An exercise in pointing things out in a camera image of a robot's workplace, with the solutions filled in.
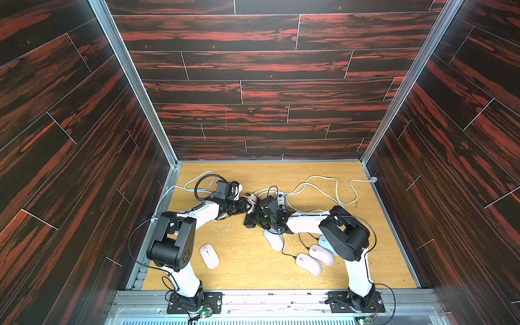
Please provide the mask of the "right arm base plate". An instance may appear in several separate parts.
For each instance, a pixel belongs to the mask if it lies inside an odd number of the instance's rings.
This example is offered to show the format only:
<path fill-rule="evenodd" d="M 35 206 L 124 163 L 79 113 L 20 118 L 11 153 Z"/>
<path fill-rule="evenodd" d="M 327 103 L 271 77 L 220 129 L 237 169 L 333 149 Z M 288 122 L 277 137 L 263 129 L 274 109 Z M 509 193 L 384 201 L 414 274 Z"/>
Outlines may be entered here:
<path fill-rule="evenodd" d="M 350 290 L 330 291 L 324 303 L 330 306 L 333 314 L 385 312 L 383 299 L 378 291 L 371 291 L 363 297 Z"/>

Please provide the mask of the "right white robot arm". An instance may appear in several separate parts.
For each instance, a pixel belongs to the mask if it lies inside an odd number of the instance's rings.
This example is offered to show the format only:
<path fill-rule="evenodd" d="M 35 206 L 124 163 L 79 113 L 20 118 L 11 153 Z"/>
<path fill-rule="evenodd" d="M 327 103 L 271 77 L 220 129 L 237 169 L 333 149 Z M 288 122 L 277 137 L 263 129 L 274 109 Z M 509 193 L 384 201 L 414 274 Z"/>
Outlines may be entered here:
<path fill-rule="evenodd" d="M 334 265 L 335 257 L 339 256 L 345 260 L 349 294 L 365 301 L 375 292 L 367 262 L 370 232 L 344 208 L 335 206 L 323 213 L 298 213 L 284 210 L 272 196 L 263 200 L 243 196 L 241 200 L 245 202 L 246 218 L 264 229 L 273 250 L 283 251 L 285 234 L 323 235 L 334 252 L 311 245 L 308 253 L 293 257 L 297 266 L 319 276 L 322 267 Z"/>

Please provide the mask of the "white mouse centre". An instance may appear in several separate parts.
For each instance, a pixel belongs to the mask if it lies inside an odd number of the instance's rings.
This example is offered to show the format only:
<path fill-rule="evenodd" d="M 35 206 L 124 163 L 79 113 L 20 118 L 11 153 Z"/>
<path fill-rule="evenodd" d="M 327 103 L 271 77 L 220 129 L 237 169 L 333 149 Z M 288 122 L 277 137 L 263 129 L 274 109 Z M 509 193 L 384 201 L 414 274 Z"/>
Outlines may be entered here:
<path fill-rule="evenodd" d="M 284 248 L 284 240 L 280 234 L 274 234 L 269 230 L 264 231 L 264 237 L 274 251 L 281 251 Z"/>

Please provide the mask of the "aluminium frame post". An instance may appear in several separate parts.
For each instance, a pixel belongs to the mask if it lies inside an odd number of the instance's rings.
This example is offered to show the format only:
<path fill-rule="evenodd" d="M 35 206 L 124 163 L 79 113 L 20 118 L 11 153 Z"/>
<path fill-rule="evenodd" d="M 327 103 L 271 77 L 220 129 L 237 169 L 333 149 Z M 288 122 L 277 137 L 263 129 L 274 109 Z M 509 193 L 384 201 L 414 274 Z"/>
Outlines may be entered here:
<path fill-rule="evenodd" d="M 449 25 L 454 20 L 454 17 L 456 16 L 456 13 L 459 11 L 461 5 L 464 1 L 462 0 L 451 0 L 447 1 L 443 9 L 441 10 L 439 16 L 437 17 L 435 23 L 432 26 L 431 31 L 427 35 L 427 38 L 425 39 L 425 42 L 423 43 L 421 49 L 419 50 L 417 57 L 413 64 L 411 65 L 409 71 L 407 72 L 406 76 L 404 77 L 404 80 L 402 81 L 402 84 L 400 85 L 398 91 L 396 92 L 396 95 L 394 96 L 393 100 L 390 103 L 389 108 L 387 109 L 386 114 L 384 115 L 380 125 L 378 126 L 378 129 L 376 130 L 374 136 L 372 137 L 371 143 L 367 147 L 365 153 L 362 155 L 361 158 L 361 164 L 367 174 L 367 177 L 371 176 L 371 173 L 369 172 L 367 168 L 367 164 L 370 162 L 371 156 L 374 154 L 375 150 L 377 149 L 379 143 L 383 139 L 383 136 L 385 135 L 386 131 L 390 127 L 390 124 L 395 119 L 397 113 L 399 112 L 399 109 L 401 108 L 402 104 L 406 100 L 408 94 L 410 93 L 413 85 L 416 83 L 418 77 L 422 73 L 423 69 L 425 68 L 429 58 L 434 53 L 436 47 L 438 46 L 439 42 L 441 41 L 442 37 L 446 33 Z M 394 238 L 396 239 L 396 242 L 399 246 L 399 250 L 401 251 L 404 260 L 406 262 L 406 265 L 411 273 L 411 276 L 418 288 L 421 288 L 421 282 L 417 276 L 417 273 L 410 261 L 410 258 L 406 252 L 405 247 L 402 244 L 401 238 L 399 237 L 399 234 L 394 226 L 393 220 L 391 219 L 391 216 L 388 214 L 386 206 L 383 202 L 383 199 L 381 198 L 381 195 L 378 192 L 378 189 L 376 187 L 376 184 L 381 184 L 381 177 L 378 177 L 378 182 L 375 184 L 372 184 L 372 189 L 375 192 L 375 196 L 382 208 L 383 214 L 388 221 L 388 224 L 391 228 L 392 234 L 394 235 Z"/>
<path fill-rule="evenodd" d="M 146 223 L 149 224 L 147 233 L 143 237 L 143 243 L 139 247 L 139 253 L 131 258 L 134 259 L 134 266 L 131 272 L 131 276 L 127 283 L 127 290 L 142 290 L 144 287 L 144 281 L 139 279 L 139 275 L 151 274 L 154 270 L 156 274 L 162 277 L 168 277 L 169 280 L 165 281 L 166 285 L 172 287 L 176 285 L 174 279 L 171 277 L 172 270 L 169 268 L 162 268 L 155 265 L 147 256 L 148 248 L 151 247 L 153 242 L 153 235 L 158 224 L 158 218 L 161 213 L 169 210 L 169 204 L 173 196 L 174 183 L 177 181 L 178 174 L 180 173 L 180 164 L 174 153 L 172 146 L 167 139 L 167 135 L 157 112 L 155 111 L 151 99 L 146 92 L 145 86 L 138 74 L 134 62 L 131 59 L 129 51 L 123 41 L 123 38 L 117 28 L 116 22 L 112 17 L 111 11 L 108 5 L 103 0 L 90 1 L 100 26 L 108 39 L 108 43 L 112 47 L 115 53 L 116 59 L 118 60 L 121 68 L 129 81 L 129 86 L 134 93 L 141 113 L 139 113 L 139 123 L 136 125 L 136 129 L 130 131 L 133 139 L 137 139 L 137 130 L 143 129 L 146 135 L 151 135 L 153 142 L 157 147 L 157 156 L 161 158 L 161 162 L 167 171 L 167 178 L 163 182 L 161 196 L 158 197 L 157 203 L 154 206 L 154 212 L 144 217 L 144 221 L 136 227 L 137 230 L 144 227 Z"/>

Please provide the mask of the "pink mouse rear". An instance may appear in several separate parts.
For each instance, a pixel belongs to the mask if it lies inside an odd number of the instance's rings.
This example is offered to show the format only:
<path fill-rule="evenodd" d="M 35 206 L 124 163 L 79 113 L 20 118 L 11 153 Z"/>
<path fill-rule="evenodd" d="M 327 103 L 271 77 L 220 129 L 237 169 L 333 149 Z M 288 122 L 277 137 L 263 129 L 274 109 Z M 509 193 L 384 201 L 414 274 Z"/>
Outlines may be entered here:
<path fill-rule="evenodd" d="M 310 246 L 309 254 L 311 257 L 313 257 L 314 259 L 316 259 L 321 264 L 323 264 L 327 267 L 334 265 L 334 262 L 335 262 L 334 255 L 327 249 L 321 247 L 320 245 Z"/>

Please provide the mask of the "aluminium frame right post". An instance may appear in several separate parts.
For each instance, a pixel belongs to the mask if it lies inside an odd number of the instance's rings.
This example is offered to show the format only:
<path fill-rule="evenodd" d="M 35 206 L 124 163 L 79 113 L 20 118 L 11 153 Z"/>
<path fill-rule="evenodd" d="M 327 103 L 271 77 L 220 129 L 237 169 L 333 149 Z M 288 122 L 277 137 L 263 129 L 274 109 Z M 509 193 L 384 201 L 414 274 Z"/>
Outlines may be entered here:
<path fill-rule="evenodd" d="M 410 93 L 413 85 L 416 83 L 418 77 L 422 73 L 423 69 L 425 68 L 429 58 L 434 53 L 436 47 L 438 46 L 439 42 L 441 41 L 442 37 L 446 33 L 449 25 L 454 20 L 454 17 L 456 16 L 456 13 L 459 11 L 461 5 L 464 1 L 462 0 L 451 0 L 447 1 L 443 9 L 441 10 L 439 16 L 437 17 L 435 23 L 432 26 L 431 31 L 427 35 L 427 38 L 425 39 L 425 42 L 423 43 L 421 49 L 419 50 L 417 57 L 413 64 L 411 65 L 409 71 L 407 72 L 406 76 L 404 77 L 404 80 L 402 81 L 402 84 L 400 85 L 398 91 L 396 92 L 396 95 L 394 96 L 393 100 L 390 103 L 389 108 L 387 109 L 386 114 L 384 115 L 380 125 L 378 126 L 378 129 L 376 130 L 374 136 L 372 137 L 371 143 L 367 147 L 365 153 L 362 155 L 361 158 L 361 164 L 367 174 L 367 177 L 371 176 L 371 173 L 369 172 L 367 168 L 367 164 L 370 162 L 371 156 L 374 154 L 375 150 L 377 149 L 379 143 L 383 139 L 383 136 L 385 135 L 386 131 L 390 127 L 390 124 L 395 119 L 397 113 L 399 112 L 399 109 L 401 108 L 402 104 L 406 100 L 408 94 Z M 396 239 L 396 242 L 399 246 L 399 250 L 401 251 L 404 260 L 406 262 L 406 265 L 411 273 L 411 276 L 418 288 L 421 288 L 421 282 L 417 276 L 417 273 L 410 261 L 410 258 L 406 252 L 405 247 L 402 244 L 401 238 L 399 237 L 399 234 L 394 226 L 393 220 L 391 219 L 391 216 L 388 214 L 386 206 L 383 202 L 383 199 L 381 198 L 381 195 L 378 192 L 378 189 L 376 187 L 376 184 L 381 184 L 381 177 L 378 177 L 378 182 L 375 184 L 372 184 L 372 189 L 375 192 L 375 196 L 382 208 L 383 214 L 388 221 L 388 224 L 391 228 L 392 234 L 394 235 L 394 238 Z"/>

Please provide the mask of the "light blue mouse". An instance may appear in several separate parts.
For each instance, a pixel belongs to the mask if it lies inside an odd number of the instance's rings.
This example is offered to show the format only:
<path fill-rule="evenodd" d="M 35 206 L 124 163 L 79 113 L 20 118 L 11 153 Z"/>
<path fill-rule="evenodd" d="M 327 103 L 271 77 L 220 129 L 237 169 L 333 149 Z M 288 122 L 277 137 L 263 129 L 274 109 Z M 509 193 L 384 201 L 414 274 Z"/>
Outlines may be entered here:
<path fill-rule="evenodd" d="M 318 240 L 318 244 L 329 251 L 331 254 L 337 256 L 337 253 L 334 251 L 333 247 L 331 246 L 330 242 L 326 239 L 325 236 L 321 236 Z"/>

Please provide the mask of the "aluminium frame left post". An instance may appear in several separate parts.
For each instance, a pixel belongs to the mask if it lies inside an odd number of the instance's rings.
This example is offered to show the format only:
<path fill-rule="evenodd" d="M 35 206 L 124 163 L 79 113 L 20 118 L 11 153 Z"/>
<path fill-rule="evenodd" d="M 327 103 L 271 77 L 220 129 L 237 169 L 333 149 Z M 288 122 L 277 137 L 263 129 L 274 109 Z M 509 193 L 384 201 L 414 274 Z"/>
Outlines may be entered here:
<path fill-rule="evenodd" d="M 139 247 L 139 253 L 131 258 L 134 259 L 134 266 L 131 272 L 131 276 L 127 283 L 127 290 L 142 290 L 144 287 L 144 281 L 139 279 L 139 275 L 151 274 L 154 270 L 156 274 L 162 277 L 168 277 L 169 280 L 165 281 L 166 285 L 172 287 L 176 285 L 174 279 L 171 277 L 172 270 L 169 268 L 162 268 L 155 265 L 147 256 L 148 248 L 151 247 L 153 242 L 153 235 L 158 224 L 158 218 L 161 213 L 169 210 L 169 204 L 173 196 L 174 183 L 177 181 L 178 174 L 180 173 L 180 164 L 174 153 L 172 146 L 167 139 L 167 135 L 157 112 L 155 111 L 151 99 L 146 92 L 145 86 L 138 74 L 134 62 L 131 59 L 129 51 L 123 41 L 123 38 L 117 28 L 116 22 L 112 17 L 111 11 L 108 5 L 103 0 L 90 1 L 100 26 L 108 39 L 108 43 L 112 47 L 115 53 L 116 59 L 118 60 L 121 68 L 129 81 L 129 86 L 134 93 L 141 113 L 139 113 L 139 123 L 136 125 L 136 129 L 130 131 L 133 139 L 137 139 L 137 130 L 143 129 L 146 135 L 151 135 L 153 142 L 157 147 L 157 156 L 161 158 L 161 162 L 167 171 L 167 178 L 163 182 L 161 196 L 158 197 L 157 203 L 154 206 L 154 212 L 144 217 L 144 221 L 136 227 L 137 230 L 144 227 L 146 223 L 149 224 L 147 233 L 143 237 L 143 243 Z"/>

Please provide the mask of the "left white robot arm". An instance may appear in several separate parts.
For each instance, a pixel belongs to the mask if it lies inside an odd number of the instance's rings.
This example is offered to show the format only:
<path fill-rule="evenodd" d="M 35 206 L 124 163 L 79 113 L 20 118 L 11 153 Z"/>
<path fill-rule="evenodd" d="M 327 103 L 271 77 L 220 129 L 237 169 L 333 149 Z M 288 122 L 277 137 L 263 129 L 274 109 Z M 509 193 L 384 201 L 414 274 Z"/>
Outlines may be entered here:
<path fill-rule="evenodd" d="M 196 230 L 211 220 L 227 215 L 240 215 L 254 209 L 248 198 L 212 201 L 202 200 L 183 213 L 166 211 L 159 215 L 146 257 L 169 274 L 177 293 L 193 298 L 203 289 L 190 264 L 194 253 Z"/>

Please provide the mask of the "white power strip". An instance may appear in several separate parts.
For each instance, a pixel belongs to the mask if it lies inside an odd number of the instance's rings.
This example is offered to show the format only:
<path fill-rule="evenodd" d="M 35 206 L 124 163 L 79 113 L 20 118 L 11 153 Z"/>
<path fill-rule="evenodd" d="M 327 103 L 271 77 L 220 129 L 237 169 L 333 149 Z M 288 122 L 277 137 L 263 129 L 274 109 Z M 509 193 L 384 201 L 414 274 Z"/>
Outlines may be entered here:
<path fill-rule="evenodd" d="M 286 198 L 283 194 L 278 194 L 278 196 L 276 197 L 276 202 L 281 207 L 284 207 L 286 205 L 285 200 Z"/>

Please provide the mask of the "white wireless mouse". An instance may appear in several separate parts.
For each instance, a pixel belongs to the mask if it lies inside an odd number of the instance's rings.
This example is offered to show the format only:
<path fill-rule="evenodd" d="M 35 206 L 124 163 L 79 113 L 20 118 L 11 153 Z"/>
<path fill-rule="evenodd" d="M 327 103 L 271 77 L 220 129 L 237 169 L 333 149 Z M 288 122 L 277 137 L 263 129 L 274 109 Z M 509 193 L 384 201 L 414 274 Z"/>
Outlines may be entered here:
<path fill-rule="evenodd" d="M 199 249 L 200 256 L 208 269 L 215 269 L 220 264 L 220 259 L 211 244 L 205 244 Z"/>

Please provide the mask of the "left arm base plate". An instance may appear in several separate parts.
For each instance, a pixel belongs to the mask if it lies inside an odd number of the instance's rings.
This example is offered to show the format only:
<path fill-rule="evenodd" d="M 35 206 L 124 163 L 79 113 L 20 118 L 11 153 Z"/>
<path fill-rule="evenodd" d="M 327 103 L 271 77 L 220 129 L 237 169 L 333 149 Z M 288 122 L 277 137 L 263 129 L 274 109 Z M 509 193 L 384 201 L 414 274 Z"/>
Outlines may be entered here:
<path fill-rule="evenodd" d="M 191 314 L 201 318 L 220 314 L 222 311 L 223 293 L 217 291 L 200 291 L 194 297 L 184 297 L 172 292 L 168 298 L 167 314 Z"/>

